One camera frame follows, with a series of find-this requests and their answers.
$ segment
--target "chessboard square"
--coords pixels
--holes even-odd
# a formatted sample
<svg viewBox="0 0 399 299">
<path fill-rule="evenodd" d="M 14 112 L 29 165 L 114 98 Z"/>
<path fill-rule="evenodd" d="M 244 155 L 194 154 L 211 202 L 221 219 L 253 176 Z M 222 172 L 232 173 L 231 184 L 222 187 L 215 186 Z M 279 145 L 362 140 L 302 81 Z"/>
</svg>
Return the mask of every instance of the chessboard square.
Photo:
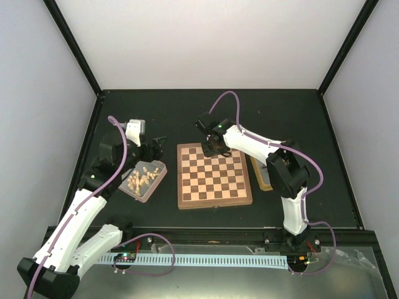
<svg viewBox="0 0 399 299">
<path fill-rule="evenodd" d="M 198 198 L 199 198 L 199 199 L 206 199 L 206 192 L 200 192 L 200 193 L 198 194 Z"/>
<path fill-rule="evenodd" d="M 230 190 L 230 197 L 238 197 L 238 191 L 237 190 Z"/>
<path fill-rule="evenodd" d="M 214 192 L 214 198 L 222 198 L 222 197 L 223 197 L 222 191 L 215 191 Z"/>
<path fill-rule="evenodd" d="M 206 198 L 209 199 L 214 199 L 214 192 L 213 191 L 208 191 L 206 193 Z"/>
<path fill-rule="evenodd" d="M 237 183 L 229 183 L 230 190 L 237 190 Z"/>
<path fill-rule="evenodd" d="M 237 192 L 238 192 L 238 197 L 247 197 L 247 191 L 245 191 L 245 189 L 237 190 Z"/>
<path fill-rule="evenodd" d="M 222 191 L 229 190 L 229 184 L 222 184 Z"/>
<path fill-rule="evenodd" d="M 183 186 L 181 188 L 181 190 L 183 191 L 183 194 L 190 193 L 191 192 L 191 186 Z"/>
<path fill-rule="evenodd" d="M 199 193 L 191 193 L 191 200 L 197 201 L 199 199 Z"/>
<path fill-rule="evenodd" d="M 198 186 L 198 192 L 206 192 L 206 188 L 207 188 L 206 185 L 199 185 Z"/>
<path fill-rule="evenodd" d="M 230 198 L 230 191 L 221 191 L 223 198 Z"/>
<path fill-rule="evenodd" d="M 238 189 L 238 190 L 243 190 L 243 189 L 245 189 L 244 183 L 237 183 L 237 189 Z"/>
<path fill-rule="evenodd" d="M 190 201 L 191 200 L 191 194 L 190 193 L 184 193 L 183 194 L 183 201 Z"/>
<path fill-rule="evenodd" d="M 190 186 L 198 186 L 198 179 L 190 179 Z"/>
</svg>

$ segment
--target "gray wall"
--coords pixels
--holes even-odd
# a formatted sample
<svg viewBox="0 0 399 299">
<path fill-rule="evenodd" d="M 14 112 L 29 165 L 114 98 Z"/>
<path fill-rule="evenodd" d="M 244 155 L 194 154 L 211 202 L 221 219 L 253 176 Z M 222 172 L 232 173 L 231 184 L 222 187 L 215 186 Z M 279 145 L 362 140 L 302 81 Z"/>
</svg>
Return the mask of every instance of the gray wall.
<svg viewBox="0 0 399 299">
<path fill-rule="evenodd" d="M 366 228 L 399 292 L 399 2 L 380 1 L 325 96 Z"/>
<path fill-rule="evenodd" d="M 0 297 L 59 218 L 95 95 L 43 1 L 0 9 Z"/>
</svg>

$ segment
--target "black frame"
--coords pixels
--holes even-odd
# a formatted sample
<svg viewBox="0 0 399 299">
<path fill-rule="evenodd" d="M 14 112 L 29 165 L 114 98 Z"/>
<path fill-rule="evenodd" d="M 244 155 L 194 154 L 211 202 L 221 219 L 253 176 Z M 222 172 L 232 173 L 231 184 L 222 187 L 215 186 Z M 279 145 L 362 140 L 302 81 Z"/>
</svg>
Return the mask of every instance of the black frame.
<svg viewBox="0 0 399 299">
<path fill-rule="evenodd" d="M 68 46 L 70 47 L 73 55 L 75 56 L 80 68 L 85 74 L 87 80 L 89 81 L 94 93 L 97 96 L 97 100 L 94 106 L 94 110 L 92 116 L 90 118 L 89 127 L 87 128 L 87 132 L 84 138 L 84 142 L 82 145 L 82 149 L 80 150 L 79 158 L 77 160 L 77 164 L 74 170 L 74 174 L 72 176 L 72 180 L 70 183 L 70 187 L 67 193 L 67 197 L 64 202 L 64 206 L 62 208 L 61 217 L 64 216 L 70 203 L 73 200 L 74 194 L 77 190 L 77 185 L 79 179 L 83 173 L 84 164 L 87 158 L 88 149 L 90 146 L 90 142 L 92 140 L 94 130 L 97 124 L 97 120 L 99 118 L 102 104 L 105 99 L 103 95 L 103 90 L 98 84 L 97 80 L 94 77 L 93 72 L 91 71 L 77 41 L 74 38 L 73 33 L 69 29 L 69 26 L 64 19 L 57 3 L 55 0 L 43 0 L 45 5 L 47 6 L 49 12 L 54 18 L 55 23 L 57 24 L 59 30 L 64 36 Z M 358 35 L 360 34 L 362 28 L 373 12 L 375 6 L 377 5 L 378 0 L 366 0 L 363 5 L 362 10 L 359 12 L 352 28 L 350 29 L 347 37 L 344 40 L 337 56 L 335 57 L 332 65 L 330 66 L 325 78 L 322 81 L 318 91 L 320 101 L 323 103 L 324 110 L 326 115 L 327 109 L 325 107 L 325 102 L 323 96 L 327 91 L 329 85 L 333 81 L 336 73 L 338 72 L 340 66 L 345 60 L 347 54 L 352 48 L 354 42 L 356 41 Z M 331 123 L 329 123 L 330 132 L 334 137 L 335 146 L 338 149 L 338 143 L 335 138 L 335 133 L 332 128 Z M 347 181 L 348 186 L 350 186 L 349 177 L 347 173 L 345 173 L 345 179 Z M 348 247 L 371 247 L 373 249 L 375 258 L 378 263 L 378 267 L 383 277 L 384 286 L 387 290 L 389 298 L 397 298 L 395 293 L 395 289 L 393 287 L 391 278 L 388 273 L 387 265 L 382 255 L 381 248 L 378 244 L 377 237 L 373 231 L 363 230 L 363 222 L 360 216 L 360 212 L 358 210 L 355 196 L 351 194 L 353 205 L 355 208 L 355 215 L 357 216 L 358 222 L 360 224 L 359 229 L 336 229 L 335 234 L 337 237 L 337 245 L 338 246 L 348 246 Z M 55 227 L 49 227 L 44 241 L 46 241 L 51 233 L 53 233 Z M 90 227 L 87 233 L 85 234 L 82 241 L 86 241 L 91 236 L 93 236 L 100 228 L 99 227 Z M 144 234 L 147 232 L 157 232 L 159 234 L 165 235 L 168 239 L 172 241 L 174 244 L 203 244 L 212 240 L 217 240 L 220 244 L 246 244 L 246 245 L 265 245 L 264 239 L 265 235 L 277 235 L 281 234 L 280 229 L 166 229 L 166 228 L 133 228 L 134 233 Z M 332 237 L 327 229 L 315 228 L 315 233 L 317 234 L 317 238 L 320 240 L 322 245 L 331 246 L 332 245 Z"/>
</svg>

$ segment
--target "white arm segment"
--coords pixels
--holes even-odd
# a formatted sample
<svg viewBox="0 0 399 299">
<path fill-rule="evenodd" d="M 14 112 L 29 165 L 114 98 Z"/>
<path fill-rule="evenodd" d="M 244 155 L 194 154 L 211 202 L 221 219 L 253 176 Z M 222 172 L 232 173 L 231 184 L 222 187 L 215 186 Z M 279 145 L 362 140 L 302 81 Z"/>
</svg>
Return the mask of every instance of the white arm segment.
<svg viewBox="0 0 399 299">
<path fill-rule="evenodd" d="M 241 128 L 246 133 L 254 135 L 266 142 L 273 142 L 278 144 L 281 143 L 281 141 L 271 140 L 263 136 L 260 136 L 258 134 L 255 134 L 251 131 L 248 131 L 243 127 Z M 236 125 L 228 128 L 223 138 L 224 142 L 229 148 L 235 148 L 237 150 L 240 150 L 256 158 L 265 165 L 266 165 L 266 159 L 269 156 L 269 154 L 274 153 L 275 151 L 278 150 L 278 148 L 274 146 L 265 145 L 264 143 L 261 143 L 258 140 L 254 140 L 248 136 L 245 136 L 238 130 L 238 127 Z M 284 228 L 293 235 L 300 234 L 307 227 L 307 224 L 302 219 L 302 215 L 300 213 L 300 201 L 301 201 L 300 197 L 305 192 L 306 188 L 301 190 L 295 199 L 284 198 L 284 197 L 281 198 L 282 207 L 284 210 Z"/>
<path fill-rule="evenodd" d="M 47 251 L 49 250 L 50 244 L 54 240 L 58 231 L 61 229 L 62 225 L 71 214 L 76 214 L 74 211 L 75 208 L 91 193 L 91 191 L 85 189 L 76 191 L 72 204 L 55 231 L 52 233 L 50 239 L 38 252 L 36 252 L 34 256 L 37 258 L 36 263 L 41 263 L 43 258 L 46 255 L 49 255 Z M 82 237 L 86 233 L 86 230 L 89 228 L 89 225 L 92 223 L 94 217 L 102 210 L 106 203 L 107 201 L 101 196 L 93 197 L 80 208 L 79 212 L 72 217 L 55 244 L 55 247 L 51 252 L 51 256 L 49 256 L 44 264 L 46 268 L 54 266 L 54 270 L 56 272 L 66 272 L 68 270 L 71 258 L 80 241 L 82 240 Z"/>
<path fill-rule="evenodd" d="M 80 246 L 72 257 L 71 266 L 78 265 L 77 275 L 82 278 L 86 271 L 99 260 L 99 258 L 108 252 L 122 240 L 122 231 L 118 227 L 105 224 L 88 241 Z"/>
</svg>

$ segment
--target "dark brown square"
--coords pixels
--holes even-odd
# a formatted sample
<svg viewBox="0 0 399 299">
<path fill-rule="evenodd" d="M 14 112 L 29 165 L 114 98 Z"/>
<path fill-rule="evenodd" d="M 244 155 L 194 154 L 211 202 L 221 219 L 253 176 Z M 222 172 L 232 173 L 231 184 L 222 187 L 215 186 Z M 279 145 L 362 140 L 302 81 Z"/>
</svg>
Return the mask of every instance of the dark brown square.
<svg viewBox="0 0 399 299">
<path fill-rule="evenodd" d="M 244 183 L 237 183 L 237 189 L 238 189 L 238 190 L 245 189 Z"/>
<path fill-rule="evenodd" d="M 231 197 L 238 197 L 238 191 L 237 190 L 230 190 L 230 196 Z"/>
<path fill-rule="evenodd" d="M 200 192 L 199 195 L 198 195 L 198 197 L 199 197 L 200 199 L 206 199 L 206 192 Z"/>
<path fill-rule="evenodd" d="M 214 192 L 214 198 L 222 198 L 223 194 L 222 191 L 215 191 Z"/>
<path fill-rule="evenodd" d="M 183 200 L 184 201 L 190 201 L 191 200 L 191 193 L 184 193 L 183 194 Z"/>
</svg>

